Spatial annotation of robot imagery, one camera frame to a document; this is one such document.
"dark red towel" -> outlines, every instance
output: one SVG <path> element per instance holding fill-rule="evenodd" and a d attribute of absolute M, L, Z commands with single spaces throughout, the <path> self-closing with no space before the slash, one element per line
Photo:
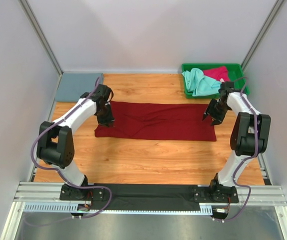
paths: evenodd
<path fill-rule="evenodd" d="M 96 137 L 146 140 L 216 141 L 207 104 L 111 102 L 114 127 L 98 126 Z"/>
<path fill-rule="evenodd" d="M 216 79 L 217 81 L 223 79 L 225 82 L 230 82 L 226 66 L 203 70 L 203 74 L 207 77 Z"/>

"gray floor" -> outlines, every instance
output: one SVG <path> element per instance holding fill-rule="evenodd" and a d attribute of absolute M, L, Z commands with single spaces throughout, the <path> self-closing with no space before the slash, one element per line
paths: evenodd
<path fill-rule="evenodd" d="M 237 212 L 232 207 L 230 216 Z M 45 224 L 69 213 L 24 213 L 31 224 Z M 17 240 L 283 240 L 274 207 L 247 207 L 228 223 L 209 216 L 100 214 L 45 227 L 20 223 Z"/>

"white wall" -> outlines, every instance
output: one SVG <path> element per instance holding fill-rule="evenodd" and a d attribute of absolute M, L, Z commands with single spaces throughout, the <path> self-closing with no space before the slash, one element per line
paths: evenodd
<path fill-rule="evenodd" d="M 0 235 L 58 78 L 19 2 L 0 1 Z"/>
<path fill-rule="evenodd" d="M 272 181 L 282 185 L 287 199 L 287 1 L 251 59 L 246 75 L 252 103 L 271 116 L 265 155 Z"/>
<path fill-rule="evenodd" d="M 28 0 L 64 71 L 242 63 L 275 0 Z"/>

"pink cloth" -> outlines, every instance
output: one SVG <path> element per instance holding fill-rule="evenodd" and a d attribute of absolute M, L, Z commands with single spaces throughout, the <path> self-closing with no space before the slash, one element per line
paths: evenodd
<path fill-rule="evenodd" d="M 203 74 L 207 77 L 216 79 L 217 81 L 223 79 L 225 82 L 230 82 L 230 79 L 228 77 L 228 70 L 225 66 L 203 70 Z"/>

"cable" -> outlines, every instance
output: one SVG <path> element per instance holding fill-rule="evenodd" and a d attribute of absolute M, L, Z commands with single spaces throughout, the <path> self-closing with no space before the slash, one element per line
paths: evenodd
<path fill-rule="evenodd" d="M 109 192 L 109 199 L 107 201 L 107 203 L 101 208 L 99 209 L 97 212 L 93 213 L 93 214 L 90 214 L 90 215 L 86 215 L 86 216 L 82 216 L 81 218 L 82 219 L 88 219 L 88 218 L 91 218 L 91 217 L 94 217 L 94 216 L 97 216 L 98 214 L 100 214 L 102 211 L 104 211 L 106 209 L 106 207 L 108 207 L 108 205 L 110 204 L 111 200 L 112 200 L 112 191 L 110 190 L 110 188 L 106 187 L 106 186 L 77 186 L 71 182 L 69 182 L 65 176 L 61 173 L 60 169 L 58 168 L 54 168 L 54 167 L 44 167 L 44 166 L 41 166 L 35 159 L 35 156 L 34 156 L 34 151 L 35 151 L 35 147 L 38 143 L 38 141 L 40 140 L 40 138 L 43 137 L 43 135 L 45 135 L 47 132 L 49 132 L 51 129 L 53 129 L 54 127 L 58 126 L 59 124 L 63 123 L 66 119 L 68 119 L 77 109 L 79 109 L 93 94 L 94 92 L 96 91 L 98 85 L 99 85 L 99 81 L 100 80 L 100 77 L 98 77 L 96 79 L 96 82 L 95 82 L 95 86 L 94 86 L 94 89 L 88 94 L 88 96 L 81 102 L 81 104 L 77 105 L 76 107 L 74 107 L 68 114 L 65 118 L 59 120 L 58 122 L 55 122 L 54 124 L 52 124 L 51 126 L 49 126 L 46 130 L 44 130 L 37 138 L 36 140 L 33 142 L 32 146 L 31 146 L 31 150 L 30 150 L 30 157 L 31 157 L 31 160 L 33 162 L 33 164 L 37 167 L 37 168 L 40 168 L 40 169 L 43 169 L 43 170 L 54 170 L 56 171 L 59 176 L 64 180 L 64 182 L 71 186 L 71 187 L 74 187 L 74 188 L 78 188 L 78 189 L 106 189 L 108 190 Z M 54 224 L 54 223 L 60 223 L 60 222 L 63 222 L 65 220 L 68 220 L 68 219 L 71 219 L 71 217 L 67 217 L 67 218 L 63 218 L 61 220 L 58 220 L 58 221 L 55 221 L 55 222 L 51 222 L 51 223 L 46 223 L 46 224 L 41 224 L 41 225 L 34 225 L 34 224 L 31 224 L 31 223 L 28 223 L 26 221 L 26 219 L 24 219 L 24 222 L 31 226 L 31 227 L 45 227 L 45 226 L 49 226 L 51 224 Z"/>
<path fill-rule="evenodd" d="M 230 222 L 234 219 L 236 219 L 237 217 L 240 216 L 240 214 L 245 210 L 245 207 L 249 201 L 249 198 L 250 198 L 250 195 L 252 193 L 252 188 L 249 186 L 249 185 L 242 185 L 242 184 L 239 184 L 236 182 L 235 178 L 236 178 L 236 175 L 237 175 L 237 172 L 239 171 L 239 169 L 242 167 L 242 165 L 250 160 L 250 159 L 254 159 L 258 156 L 258 148 L 259 148 L 259 144 L 258 144 L 258 119 L 257 119 L 257 114 L 255 112 L 255 110 L 252 108 L 252 106 L 249 104 L 249 102 L 245 99 L 245 97 L 243 96 L 243 92 L 247 86 L 247 83 L 248 83 L 248 78 L 246 76 L 242 76 L 242 77 L 239 77 L 238 79 L 235 80 L 235 82 L 241 80 L 241 79 L 246 79 L 246 82 L 244 83 L 241 91 L 240 91 L 240 97 L 242 99 L 242 101 L 247 105 L 247 107 L 250 109 L 250 111 L 252 112 L 253 114 L 253 120 L 254 120 L 254 154 L 252 156 L 248 156 L 246 157 L 245 159 L 242 160 L 242 162 L 237 166 L 237 168 L 234 170 L 233 174 L 232 174 L 232 181 L 233 183 L 238 186 L 238 187 L 242 187 L 242 188 L 248 188 L 249 189 L 249 192 L 248 192 L 248 195 L 247 195 L 247 198 L 245 199 L 244 203 L 243 203 L 243 206 L 241 207 L 240 211 L 233 217 L 229 218 L 229 219 L 226 219 L 226 220 L 220 220 L 220 219 L 217 219 L 219 220 L 219 222 Z"/>

